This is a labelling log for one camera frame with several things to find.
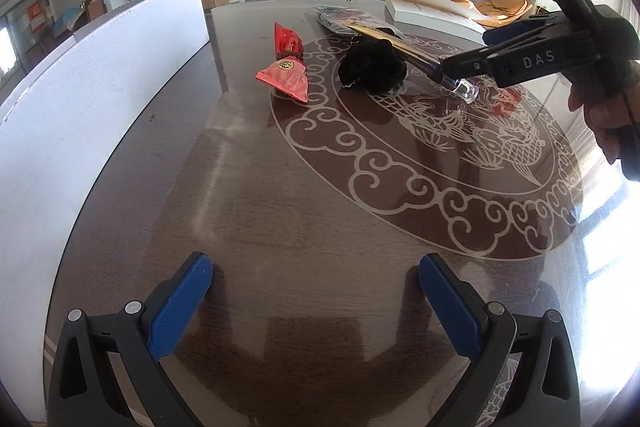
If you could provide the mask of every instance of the gold emblem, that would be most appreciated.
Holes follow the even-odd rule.
[[[278,62],[278,67],[281,70],[289,71],[293,69],[293,61],[292,60],[281,60]]]

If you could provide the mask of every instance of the red sign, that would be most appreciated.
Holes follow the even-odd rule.
[[[27,15],[29,17],[29,24],[31,25],[32,33],[44,28],[46,20],[44,19],[44,13],[42,13],[42,4],[36,1],[35,3],[27,6]]]

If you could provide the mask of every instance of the glossy tabletop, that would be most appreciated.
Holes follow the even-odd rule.
[[[78,217],[49,309],[46,380],[70,309],[144,299],[200,250],[214,283],[162,365],[204,425],[423,426],[467,364],[417,285],[413,267],[437,251],[487,301],[562,313],[592,425],[640,360],[629,349],[638,184],[607,165],[557,76],[505,91],[478,78],[471,106],[412,67],[386,96],[342,88],[348,42],[315,5],[207,16],[211,44],[149,103]],[[385,16],[382,3],[349,6]],[[305,42],[308,105],[255,80],[274,60],[274,22]],[[475,47],[398,27],[434,55]]]

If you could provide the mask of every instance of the red pouch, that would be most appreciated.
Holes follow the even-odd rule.
[[[306,68],[302,63],[303,45],[300,37],[278,23],[275,23],[273,37],[278,60],[267,69],[259,71],[255,78],[300,102],[307,102],[308,81]]]

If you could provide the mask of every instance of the hand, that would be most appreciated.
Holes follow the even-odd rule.
[[[634,61],[633,67],[636,76],[640,80],[640,64]],[[640,122],[640,84],[625,89],[625,92],[636,122]],[[593,131],[598,146],[600,146],[607,158],[607,162],[611,165],[620,157],[620,143],[612,129],[631,124],[622,93],[617,93],[609,100],[605,100],[598,105],[588,107],[582,101],[575,86],[571,86],[568,105],[571,112],[584,107],[584,121]]]

